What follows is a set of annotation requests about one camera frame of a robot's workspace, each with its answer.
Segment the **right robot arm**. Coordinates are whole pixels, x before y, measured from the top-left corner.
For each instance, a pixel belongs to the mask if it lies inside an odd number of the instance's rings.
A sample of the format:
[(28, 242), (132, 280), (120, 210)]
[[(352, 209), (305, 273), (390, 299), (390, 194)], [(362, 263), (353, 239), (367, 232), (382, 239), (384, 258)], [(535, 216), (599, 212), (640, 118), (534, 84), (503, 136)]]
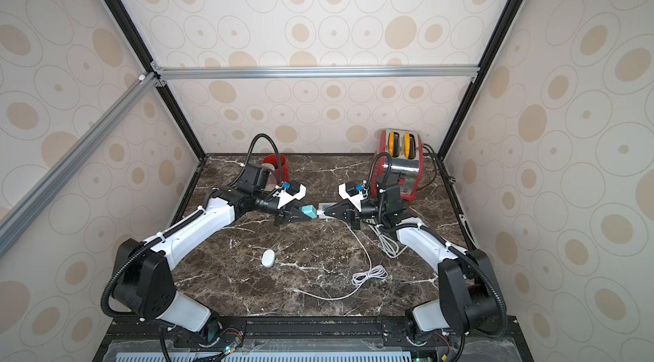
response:
[(340, 185), (341, 201), (321, 213), (353, 229), (368, 222), (382, 236), (417, 253), (434, 270), (439, 297), (410, 309), (415, 332), (477, 331), (493, 338), (503, 336), (509, 324), (507, 305), (487, 254), (466, 250), (430, 229), (405, 207), (400, 189), (392, 155), (381, 153), (373, 161), (368, 180)]

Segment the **white earbud case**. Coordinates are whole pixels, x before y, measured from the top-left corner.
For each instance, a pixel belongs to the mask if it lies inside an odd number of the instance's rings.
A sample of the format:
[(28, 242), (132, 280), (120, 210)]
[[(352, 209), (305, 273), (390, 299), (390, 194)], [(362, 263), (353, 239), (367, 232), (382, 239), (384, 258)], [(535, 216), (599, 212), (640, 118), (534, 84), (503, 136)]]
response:
[(274, 250), (271, 249), (265, 250), (261, 258), (262, 266), (264, 266), (264, 268), (272, 268), (272, 266), (274, 266), (275, 263), (275, 258), (276, 255)]

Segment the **white power strip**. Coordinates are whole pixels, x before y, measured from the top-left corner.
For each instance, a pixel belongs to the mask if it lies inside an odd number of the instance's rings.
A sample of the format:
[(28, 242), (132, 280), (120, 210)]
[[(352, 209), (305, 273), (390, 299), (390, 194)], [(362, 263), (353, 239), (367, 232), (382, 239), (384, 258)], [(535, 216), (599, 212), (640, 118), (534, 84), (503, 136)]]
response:
[(317, 216), (320, 219), (328, 219), (328, 218), (334, 218), (333, 215), (333, 210), (332, 206), (334, 206), (336, 202), (321, 202), (318, 204), (318, 209), (317, 209)]

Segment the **teal charger adapter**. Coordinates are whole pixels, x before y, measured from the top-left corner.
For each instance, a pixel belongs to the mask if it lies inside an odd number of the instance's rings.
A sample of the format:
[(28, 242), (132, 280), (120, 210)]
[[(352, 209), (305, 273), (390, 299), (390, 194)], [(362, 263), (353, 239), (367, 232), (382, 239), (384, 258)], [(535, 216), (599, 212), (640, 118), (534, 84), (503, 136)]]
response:
[(301, 212), (303, 215), (309, 219), (317, 219), (318, 213), (316, 208), (313, 205), (304, 205), (301, 207)]

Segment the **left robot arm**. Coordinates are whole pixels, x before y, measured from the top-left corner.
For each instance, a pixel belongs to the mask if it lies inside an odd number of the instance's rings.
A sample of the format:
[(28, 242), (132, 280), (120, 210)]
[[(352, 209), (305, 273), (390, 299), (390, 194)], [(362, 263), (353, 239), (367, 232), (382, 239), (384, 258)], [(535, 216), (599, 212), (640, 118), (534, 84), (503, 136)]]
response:
[(212, 188), (192, 214), (148, 239), (128, 239), (119, 246), (112, 277), (100, 297), (103, 314), (157, 321), (189, 331), (203, 343), (216, 341), (222, 330), (218, 317), (178, 291), (173, 270), (206, 239), (249, 212), (272, 215), (277, 225), (315, 219), (315, 207), (303, 203), (306, 194), (301, 183), (245, 161), (238, 176)]

